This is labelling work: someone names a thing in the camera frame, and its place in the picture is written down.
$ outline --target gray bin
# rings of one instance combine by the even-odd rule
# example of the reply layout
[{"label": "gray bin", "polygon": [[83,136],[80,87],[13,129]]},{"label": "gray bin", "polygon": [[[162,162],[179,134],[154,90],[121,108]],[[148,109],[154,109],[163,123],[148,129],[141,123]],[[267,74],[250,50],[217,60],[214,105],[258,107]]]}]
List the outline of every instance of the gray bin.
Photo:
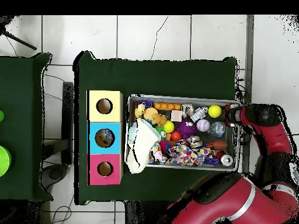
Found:
[{"label": "gray bin", "polygon": [[[127,109],[126,109],[126,143],[124,148],[124,157],[125,162],[127,162],[127,155],[129,152],[129,147],[127,144],[128,141],[128,129],[133,124],[133,116],[134,116],[134,109],[133,109],[133,103],[137,100],[151,100],[154,103],[177,103],[177,104],[183,104],[183,103],[191,103],[194,107],[194,110],[198,107],[207,106],[216,104],[220,107],[224,107],[227,104],[238,104],[241,105],[238,101],[233,100],[211,100],[211,99],[196,99],[196,98],[186,98],[186,97],[170,97],[170,96],[154,96],[154,95],[144,95],[144,94],[131,94],[128,97],[127,100]],[[170,120],[170,111],[163,111],[159,110],[159,113],[164,114],[168,117]],[[210,122],[210,124],[218,121],[218,118],[211,118],[208,114],[206,114],[205,117],[206,120]],[[179,122],[174,122],[175,127],[179,124]],[[200,132],[198,131],[196,135],[200,137],[200,139],[203,141],[203,143],[208,143],[213,140],[222,139],[225,140],[228,144],[227,147],[227,153],[233,157],[234,162],[231,166],[225,167],[222,164],[218,165],[211,165],[203,163],[200,166],[175,166],[175,165],[165,165],[163,163],[151,163],[147,166],[149,167],[165,167],[165,168],[173,168],[173,169],[198,169],[198,170],[215,170],[215,171],[235,171],[238,169],[239,164],[239,150],[240,150],[240,127],[226,127],[225,132],[223,133],[221,138],[214,137],[206,132]]]}]

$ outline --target white towel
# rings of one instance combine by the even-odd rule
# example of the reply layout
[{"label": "white towel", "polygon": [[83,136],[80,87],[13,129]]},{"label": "white towel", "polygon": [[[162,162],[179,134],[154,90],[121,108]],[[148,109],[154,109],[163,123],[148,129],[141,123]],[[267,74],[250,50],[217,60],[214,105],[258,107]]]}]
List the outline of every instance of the white towel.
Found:
[{"label": "white towel", "polygon": [[131,173],[140,173],[150,161],[150,150],[155,142],[161,139],[140,118],[137,119],[137,130],[135,141],[128,141],[130,151],[128,153],[127,165]]}]

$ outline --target pink cube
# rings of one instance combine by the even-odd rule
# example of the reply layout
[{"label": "pink cube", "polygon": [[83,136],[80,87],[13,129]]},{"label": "pink cube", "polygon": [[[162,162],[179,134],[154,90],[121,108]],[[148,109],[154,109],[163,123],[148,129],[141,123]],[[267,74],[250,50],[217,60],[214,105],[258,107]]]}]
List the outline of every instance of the pink cube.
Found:
[{"label": "pink cube", "polygon": [[89,186],[119,185],[123,175],[120,154],[90,155]]}]

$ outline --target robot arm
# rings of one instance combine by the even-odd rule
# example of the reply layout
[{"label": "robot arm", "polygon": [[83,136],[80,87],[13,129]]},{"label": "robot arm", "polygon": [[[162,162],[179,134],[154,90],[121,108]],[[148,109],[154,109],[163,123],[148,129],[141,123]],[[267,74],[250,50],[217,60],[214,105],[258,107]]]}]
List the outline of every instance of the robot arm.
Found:
[{"label": "robot arm", "polygon": [[236,172],[204,178],[168,208],[159,224],[213,224],[223,217],[233,224],[281,224],[295,218],[298,184],[290,163],[297,150],[282,114],[276,105],[228,105],[227,125],[243,125],[258,143],[257,185]]}]

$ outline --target green table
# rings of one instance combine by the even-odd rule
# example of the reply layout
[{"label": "green table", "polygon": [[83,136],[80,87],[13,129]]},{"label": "green table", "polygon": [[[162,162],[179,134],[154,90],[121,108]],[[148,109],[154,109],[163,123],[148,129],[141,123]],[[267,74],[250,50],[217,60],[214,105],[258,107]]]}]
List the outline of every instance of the green table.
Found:
[{"label": "green table", "polygon": [[79,166],[75,176],[77,202],[110,200],[177,200],[181,193],[208,171],[146,167],[131,174],[124,164],[120,185],[87,186],[86,175],[86,91],[119,90],[124,106],[130,94],[194,97],[205,99],[235,98],[234,58],[224,61],[128,61],[96,60],[90,52],[81,52],[74,61],[75,140],[79,140]]},{"label": "green table", "polygon": [[0,145],[12,157],[0,177],[0,199],[50,200],[39,185],[42,161],[41,73],[50,54],[34,58],[0,57]]}]

